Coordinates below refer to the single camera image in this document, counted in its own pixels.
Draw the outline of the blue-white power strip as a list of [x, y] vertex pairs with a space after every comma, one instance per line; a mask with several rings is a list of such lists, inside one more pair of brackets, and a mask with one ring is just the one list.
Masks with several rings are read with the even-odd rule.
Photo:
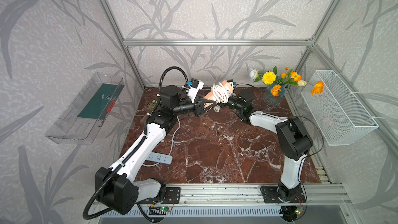
[[173, 157], [171, 155], [151, 152], [147, 157], [146, 161], [155, 162], [155, 163], [163, 163], [163, 164], [171, 164]]

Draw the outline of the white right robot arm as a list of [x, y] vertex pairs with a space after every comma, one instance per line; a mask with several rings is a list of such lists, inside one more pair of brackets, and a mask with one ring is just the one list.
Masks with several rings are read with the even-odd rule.
[[285, 158], [282, 175], [273, 194], [280, 202], [291, 202], [301, 189], [303, 165], [314, 144], [300, 117], [278, 117], [256, 110], [252, 106], [249, 90], [241, 90], [237, 96], [230, 96], [221, 107], [239, 111], [238, 117], [248, 125], [277, 134]]

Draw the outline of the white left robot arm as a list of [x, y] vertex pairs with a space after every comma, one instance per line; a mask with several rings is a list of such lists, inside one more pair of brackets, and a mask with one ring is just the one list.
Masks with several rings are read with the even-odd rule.
[[83, 211], [85, 220], [95, 219], [109, 211], [127, 214], [141, 201], [165, 199], [166, 183], [158, 179], [136, 181], [136, 176], [153, 149], [166, 138], [181, 114], [201, 116], [220, 103], [226, 103], [234, 91], [232, 82], [214, 84], [205, 96], [198, 93], [203, 82], [189, 79], [177, 66], [161, 75], [158, 101], [144, 118], [144, 130], [136, 142], [109, 168], [95, 174], [95, 193]]

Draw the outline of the pink power strip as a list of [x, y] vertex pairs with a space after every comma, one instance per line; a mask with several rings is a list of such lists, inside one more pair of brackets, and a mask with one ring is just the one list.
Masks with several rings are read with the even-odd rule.
[[219, 103], [227, 103], [229, 97], [234, 91], [234, 83], [226, 80], [213, 84], [210, 88], [210, 92], [204, 96], [205, 99], [216, 101]]

